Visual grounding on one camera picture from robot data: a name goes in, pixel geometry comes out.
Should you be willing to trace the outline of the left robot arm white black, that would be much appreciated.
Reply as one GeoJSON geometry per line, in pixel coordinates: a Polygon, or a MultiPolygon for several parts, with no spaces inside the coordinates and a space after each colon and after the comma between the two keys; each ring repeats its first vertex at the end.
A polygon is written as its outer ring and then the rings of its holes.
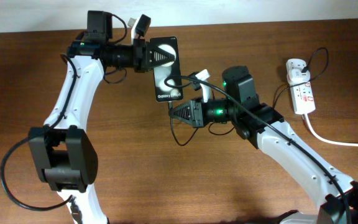
{"type": "Polygon", "coordinates": [[[41,128],[29,131],[29,147],[41,182],[57,192],[75,223],[107,223],[94,182],[98,155],[86,133],[94,95],[108,75],[131,68],[154,72],[156,97],[160,101],[181,98],[164,84],[177,75],[179,53],[175,37],[145,40],[150,18],[141,15],[125,26],[131,42],[124,45],[112,37],[114,14],[89,11],[87,28],[68,47],[63,59],[67,74],[58,100],[41,128]]]}

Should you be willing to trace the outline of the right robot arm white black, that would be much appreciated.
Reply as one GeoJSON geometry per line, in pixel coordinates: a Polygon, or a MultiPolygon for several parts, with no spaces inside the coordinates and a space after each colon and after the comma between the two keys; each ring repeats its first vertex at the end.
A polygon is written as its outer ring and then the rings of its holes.
{"type": "Polygon", "coordinates": [[[358,182],[325,161],[271,106],[260,103],[246,66],[223,71],[223,89],[192,73],[186,80],[204,96],[169,107],[171,119],[199,129],[230,121],[236,133],[279,163],[317,206],[318,214],[290,210],[255,223],[358,223],[358,182]]]}

